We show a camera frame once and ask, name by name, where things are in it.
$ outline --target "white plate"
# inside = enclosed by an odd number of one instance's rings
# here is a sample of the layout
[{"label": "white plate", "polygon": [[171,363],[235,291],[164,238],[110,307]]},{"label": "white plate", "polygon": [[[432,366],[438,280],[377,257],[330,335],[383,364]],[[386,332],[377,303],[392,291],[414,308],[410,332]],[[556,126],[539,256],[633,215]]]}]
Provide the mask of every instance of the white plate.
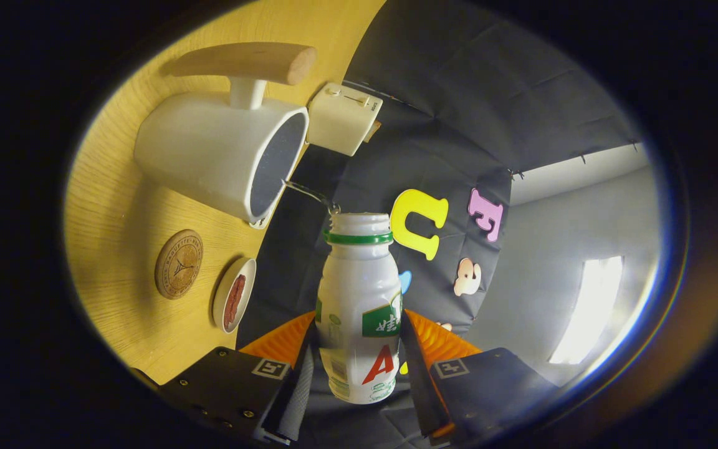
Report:
[{"label": "white plate", "polygon": [[[214,293],[214,301],[212,302],[212,319],[216,326],[220,327],[223,332],[231,334],[237,329],[237,325],[240,324],[242,314],[246,311],[248,300],[251,298],[251,290],[254,289],[254,275],[257,271],[257,261],[251,258],[238,259],[234,264],[223,275],[218,284],[218,290]],[[242,296],[240,296],[240,302],[237,304],[237,313],[234,314],[234,321],[232,321],[228,327],[223,326],[223,313],[226,312],[226,303],[229,298],[229,292],[231,287],[239,275],[245,275],[246,285],[242,289]]]}]

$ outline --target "plastic bottle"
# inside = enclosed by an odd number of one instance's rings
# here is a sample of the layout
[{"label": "plastic bottle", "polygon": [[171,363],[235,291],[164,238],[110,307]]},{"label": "plastic bottle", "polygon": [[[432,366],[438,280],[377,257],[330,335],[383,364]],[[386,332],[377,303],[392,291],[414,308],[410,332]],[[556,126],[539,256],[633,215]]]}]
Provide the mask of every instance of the plastic bottle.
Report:
[{"label": "plastic bottle", "polygon": [[325,239],[332,250],[317,290],[315,324],[331,392],[376,403],[395,389],[401,281],[390,254],[385,213],[337,213]]}]

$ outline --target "wooden coaster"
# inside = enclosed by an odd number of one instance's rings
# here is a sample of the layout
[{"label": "wooden coaster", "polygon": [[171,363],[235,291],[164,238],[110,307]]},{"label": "wooden coaster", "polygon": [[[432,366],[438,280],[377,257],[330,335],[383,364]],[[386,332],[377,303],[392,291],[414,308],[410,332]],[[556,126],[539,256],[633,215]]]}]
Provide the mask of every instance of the wooden coaster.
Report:
[{"label": "wooden coaster", "polygon": [[168,239],[157,256],[154,281],[157,290],[168,299],[181,298],[188,292],[201,268],[201,236],[186,229]]}]

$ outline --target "blue foam piece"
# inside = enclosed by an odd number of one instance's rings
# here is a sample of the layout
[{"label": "blue foam piece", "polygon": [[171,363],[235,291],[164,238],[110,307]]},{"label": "blue foam piece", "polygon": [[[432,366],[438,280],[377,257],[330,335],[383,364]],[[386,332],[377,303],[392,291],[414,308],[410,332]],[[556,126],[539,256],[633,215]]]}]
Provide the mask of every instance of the blue foam piece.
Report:
[{"label": "blue foam piece", "polygon": [[408,290],[408,286],[411,285],[411,272],[406,270],[399,274],[398,277],[401,278],[401,295],[405,295]]}]

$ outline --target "bottle opening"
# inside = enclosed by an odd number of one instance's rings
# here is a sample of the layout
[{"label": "bottle opening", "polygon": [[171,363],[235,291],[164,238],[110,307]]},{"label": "bottle opening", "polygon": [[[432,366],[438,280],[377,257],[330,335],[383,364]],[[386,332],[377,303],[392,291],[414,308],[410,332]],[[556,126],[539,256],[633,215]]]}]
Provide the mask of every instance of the bottle opening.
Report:
[{"label": "bottle opening", "polygon": [[324,231],[332,244],[384,244],[393,241],[386,213],[339,213],[331,216],[331,230]]}]

